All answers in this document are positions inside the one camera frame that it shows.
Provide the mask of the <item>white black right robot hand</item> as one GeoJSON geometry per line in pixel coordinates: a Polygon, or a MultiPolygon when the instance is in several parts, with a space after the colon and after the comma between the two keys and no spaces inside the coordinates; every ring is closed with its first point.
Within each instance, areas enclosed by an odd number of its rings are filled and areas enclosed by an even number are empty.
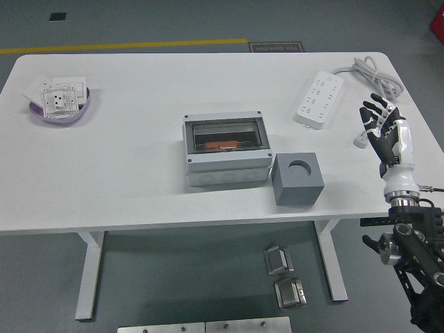
{"type": "Polygon", "coordinates": [[[392,102],[372,93],[359,112],[365,134],[379,160],[379,174],[385,181],[384,198],[417,201],[420,189],[413,179],[413,140],[409,122],[392,102]]]}

